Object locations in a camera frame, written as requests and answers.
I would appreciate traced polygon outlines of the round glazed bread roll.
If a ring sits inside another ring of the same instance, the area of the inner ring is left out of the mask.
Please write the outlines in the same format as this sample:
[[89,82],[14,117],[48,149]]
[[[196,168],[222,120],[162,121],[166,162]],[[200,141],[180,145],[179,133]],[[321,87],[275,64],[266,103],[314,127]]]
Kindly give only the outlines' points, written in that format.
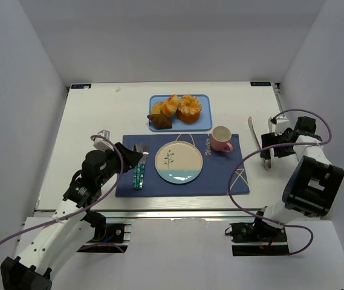
[[164,114],[166,117],[171,117],[174,113],[176,113],[179,104],[179,97],[177,95],[172,95],[167,100],[162,102],[160,106],[160,112]]

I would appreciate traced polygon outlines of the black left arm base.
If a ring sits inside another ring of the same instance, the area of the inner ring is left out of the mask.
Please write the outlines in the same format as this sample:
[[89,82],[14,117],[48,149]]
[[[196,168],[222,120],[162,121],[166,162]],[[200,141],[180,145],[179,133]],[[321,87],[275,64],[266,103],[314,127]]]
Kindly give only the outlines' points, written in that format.
[[78,253],[125,253],[131,238],[130,224],[105,224]]

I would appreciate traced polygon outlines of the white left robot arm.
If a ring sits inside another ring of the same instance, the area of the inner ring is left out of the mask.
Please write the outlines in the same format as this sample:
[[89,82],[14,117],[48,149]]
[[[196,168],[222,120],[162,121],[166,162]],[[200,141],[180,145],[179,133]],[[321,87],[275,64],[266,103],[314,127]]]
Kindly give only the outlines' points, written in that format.
[[52,224],[43,226],[15,258],[1,263],[4,289],[51,289],[53,277],[85,243],[103,240],[106,218],[90,206],[114,175],[133,169],[142,157],[121,143],[88,152],[52,215]]

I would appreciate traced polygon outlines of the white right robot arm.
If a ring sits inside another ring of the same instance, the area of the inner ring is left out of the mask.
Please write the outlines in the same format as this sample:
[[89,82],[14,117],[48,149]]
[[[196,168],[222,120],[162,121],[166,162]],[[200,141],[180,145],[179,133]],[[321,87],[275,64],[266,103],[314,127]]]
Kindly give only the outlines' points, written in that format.
[[281,199],[274,205],[264,207],[259,215],[263,223],[272,228],[306,216],[326,216],[339,191],[344,170],[333,165],[323,152],[322,138],[316,134],[315,119],[299,117],[294,128],[285,117],[268,121],[269,133],[261,135],[262,147],[275,144],[288,146],[265,150],[260,156],[270,166],[271,158],[296,155],[298,165],[287,182]]

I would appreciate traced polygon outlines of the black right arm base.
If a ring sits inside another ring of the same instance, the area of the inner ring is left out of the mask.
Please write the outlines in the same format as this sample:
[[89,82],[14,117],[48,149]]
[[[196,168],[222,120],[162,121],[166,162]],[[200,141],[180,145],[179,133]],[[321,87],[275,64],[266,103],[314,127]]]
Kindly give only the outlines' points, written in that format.
[[287,256],[290,253],[284,229],[259,235],[255,223],[230,224],[224,234],[231,238],[234,257]]

